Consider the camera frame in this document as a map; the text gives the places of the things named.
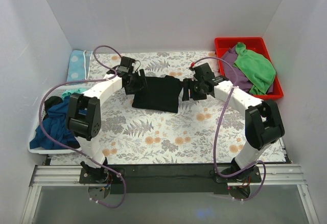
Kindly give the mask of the black t-shirt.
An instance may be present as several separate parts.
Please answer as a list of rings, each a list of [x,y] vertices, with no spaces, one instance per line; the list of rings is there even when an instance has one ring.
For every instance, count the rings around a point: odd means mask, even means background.
[[[134,95],[132,107],[178,113],[182,82],[173,76],[146,77],[147,90]]]

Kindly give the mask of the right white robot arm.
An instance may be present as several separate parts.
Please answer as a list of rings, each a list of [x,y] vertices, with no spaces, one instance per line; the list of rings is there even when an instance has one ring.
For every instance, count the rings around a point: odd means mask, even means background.
[[[215,76],[208,63],[199,66],[192,63],[190,70],[194,76],[183,80],[183,101],[212,96],[225,103],[224,110],[231,106],[245,119],[245,145],[229,168],[220,172],[218,166],[214,166],[218,176],[242,182],[249,177],[264,151],[285,134],[278,105],[274,100],[262,100],[246,93],[225,76]]]

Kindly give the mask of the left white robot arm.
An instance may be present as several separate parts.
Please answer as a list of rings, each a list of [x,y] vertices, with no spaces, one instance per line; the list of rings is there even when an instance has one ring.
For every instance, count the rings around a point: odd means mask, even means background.
[[[109,70],[105,81],[87,91],[70,95],[66,115],[66,127],[74,135],[86,160],[81,162],[87,175],[97,183],[109,177],[106,156],[103,154],[98,133],[101,130],[101,106],[115,92],[124,89],[126,95],[134,95],[147,89],[145,72],[135,69],[136,60],[123,56],[120,65]]]

